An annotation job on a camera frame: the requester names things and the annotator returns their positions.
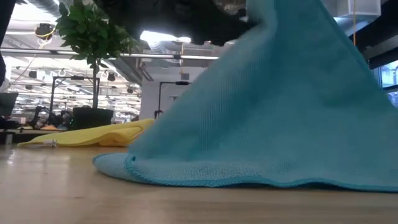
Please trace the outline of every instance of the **blue cloth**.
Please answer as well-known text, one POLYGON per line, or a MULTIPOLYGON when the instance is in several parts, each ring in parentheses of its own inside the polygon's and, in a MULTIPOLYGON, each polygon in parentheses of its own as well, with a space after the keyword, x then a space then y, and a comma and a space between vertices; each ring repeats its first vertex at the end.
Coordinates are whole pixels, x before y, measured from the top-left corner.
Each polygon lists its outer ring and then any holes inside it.
POLYGON ((249 0, 248 13, 261 25, 96 168, 156 185, 398 191, 398 113, 322 3, 249 0))

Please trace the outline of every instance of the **black plant pot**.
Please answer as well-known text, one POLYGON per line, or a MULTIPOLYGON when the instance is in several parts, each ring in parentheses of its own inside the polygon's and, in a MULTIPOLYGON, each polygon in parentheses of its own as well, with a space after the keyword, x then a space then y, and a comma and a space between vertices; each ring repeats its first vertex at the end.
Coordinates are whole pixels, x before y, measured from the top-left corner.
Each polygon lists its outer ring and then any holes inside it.
POLYGON ((113 111, 94 108, 74 108, 73 128, 75 130, 97 128, 112 123, 113 111))

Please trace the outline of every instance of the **wooden table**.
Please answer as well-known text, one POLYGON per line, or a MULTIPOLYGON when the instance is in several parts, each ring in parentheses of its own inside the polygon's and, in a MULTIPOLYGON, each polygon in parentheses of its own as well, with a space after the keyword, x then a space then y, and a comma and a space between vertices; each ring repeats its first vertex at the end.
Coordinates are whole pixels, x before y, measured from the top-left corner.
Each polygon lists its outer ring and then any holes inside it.
POLYGON ((0 151, 0 223, 398 223, 398 194, 133 184, 92 166, 112 151, 0 151))

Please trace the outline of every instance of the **yellow microfiber towel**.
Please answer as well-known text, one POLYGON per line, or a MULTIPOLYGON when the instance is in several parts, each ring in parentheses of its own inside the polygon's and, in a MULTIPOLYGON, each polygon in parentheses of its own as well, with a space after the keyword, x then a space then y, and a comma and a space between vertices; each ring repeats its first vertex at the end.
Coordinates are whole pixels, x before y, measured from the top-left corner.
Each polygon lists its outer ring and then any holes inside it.
POLYGON ((124 124, 112 124, 98 128, 46 134, 34 138, 29 142, 20 143, 18 147, 44 144, 45 141, 55 141, 61 147, 92 145, 123 147, 130 144, 146 129, 151 127, 153 123, 153 119, 143 119, 124 124))

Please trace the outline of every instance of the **plant stem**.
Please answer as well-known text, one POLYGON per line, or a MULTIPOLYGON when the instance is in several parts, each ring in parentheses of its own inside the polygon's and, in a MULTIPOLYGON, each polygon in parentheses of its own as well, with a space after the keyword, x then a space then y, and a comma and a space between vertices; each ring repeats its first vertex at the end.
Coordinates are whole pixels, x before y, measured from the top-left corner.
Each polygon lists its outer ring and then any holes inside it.
POLYGON ((93 108, 97 109, 98 107, 98 93, 97 93, 97 73, 98 73, 98 66, 97 66, 97 59, 94 59, 93 62, 94 69, 93 69, 93 108))

